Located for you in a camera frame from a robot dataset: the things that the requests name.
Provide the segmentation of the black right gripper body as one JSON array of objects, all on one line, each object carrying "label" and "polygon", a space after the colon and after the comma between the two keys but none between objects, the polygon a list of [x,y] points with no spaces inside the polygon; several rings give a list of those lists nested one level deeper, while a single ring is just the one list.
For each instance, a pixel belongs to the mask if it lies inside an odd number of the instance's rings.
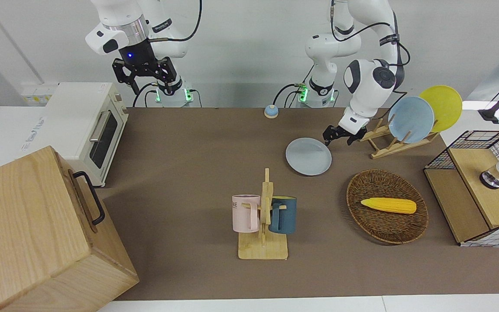
[{"label": "black right gripper body", "polygon": [[119,54],[124,67],[131,74],[139,77],[165,77],[148,39],[135,45],[120,48]]}]

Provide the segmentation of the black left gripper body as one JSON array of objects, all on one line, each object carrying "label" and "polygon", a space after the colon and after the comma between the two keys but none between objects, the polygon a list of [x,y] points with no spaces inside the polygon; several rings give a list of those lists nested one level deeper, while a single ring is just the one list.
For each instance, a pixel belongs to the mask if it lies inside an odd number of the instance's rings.
[{"label": "black left gripper body", "polygon": [[352,133],[344,129],[342,126],[338,126],[338,132],[340,137],[350,137],[354,140],[360,140],[365,135],[365,127],[360,127],[357,132]]}]

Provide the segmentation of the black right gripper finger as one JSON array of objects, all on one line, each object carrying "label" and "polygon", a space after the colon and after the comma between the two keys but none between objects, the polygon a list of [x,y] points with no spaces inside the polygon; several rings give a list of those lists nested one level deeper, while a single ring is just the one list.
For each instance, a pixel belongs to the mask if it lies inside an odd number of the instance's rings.
[{"label": "black right gripper finger", "polygon": [[139,95],[140,88],[136,82],[137,72],[135,68],[127,65],[123,60],[113,60],[112,68],[117,81],[128,85],[135,95]]},{"label": "black right gripper finger", "polygon": [[164,57],[159,60],[159,89],[165,95],[174,95],[178,90],[178,75],[170,57]]}]

